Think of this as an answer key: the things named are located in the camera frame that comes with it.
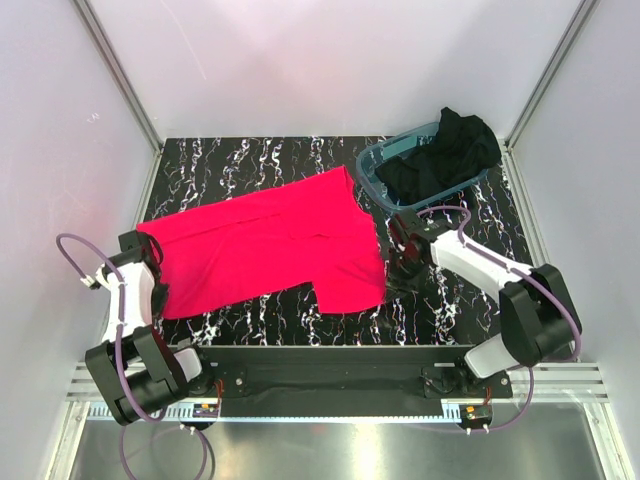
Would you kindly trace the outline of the pink red t shirt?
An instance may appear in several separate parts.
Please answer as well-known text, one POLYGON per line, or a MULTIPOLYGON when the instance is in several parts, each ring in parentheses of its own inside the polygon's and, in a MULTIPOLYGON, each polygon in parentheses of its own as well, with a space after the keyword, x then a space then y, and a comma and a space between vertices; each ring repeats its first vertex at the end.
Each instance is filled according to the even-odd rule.
POLYGON ((381 305, 375 222, 345 167, 140 223, 163 254, 163 315, 182 319, 312 285, 322 314, 381 305))

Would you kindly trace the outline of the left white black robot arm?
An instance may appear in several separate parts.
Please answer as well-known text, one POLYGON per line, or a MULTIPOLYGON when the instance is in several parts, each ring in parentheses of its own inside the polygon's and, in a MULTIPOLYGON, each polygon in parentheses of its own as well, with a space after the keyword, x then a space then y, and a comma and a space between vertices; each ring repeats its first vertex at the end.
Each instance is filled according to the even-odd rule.
POLYGON ((171 351, 154 328, 169 298, 157 240, 134 230, 120 235, 119 245, 121 252, 97 271, 98 284, 111 294, 109 321, 102 342, 85 353, 85 364, 111 415, 126 426, 189 392, 208 394, 216 372, 192 345, 171 351))

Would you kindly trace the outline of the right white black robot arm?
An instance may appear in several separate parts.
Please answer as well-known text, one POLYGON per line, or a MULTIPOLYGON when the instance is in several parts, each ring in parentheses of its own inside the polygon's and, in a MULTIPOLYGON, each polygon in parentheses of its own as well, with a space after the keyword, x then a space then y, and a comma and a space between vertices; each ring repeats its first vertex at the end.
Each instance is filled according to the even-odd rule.
POLYGON ((578 346, 582 326, 561 272, 500 256, 468 237, 460 227, 427 224, 411 211, 389 225, 388 287, 405 291, 430 267, 449 270, 488 294, 499 306, 500 331, 472 347, 452 366, 428 367, 427 392, 445 398, 484 396, 491 380, 516 367, 534 367, 548 356, 578 346))

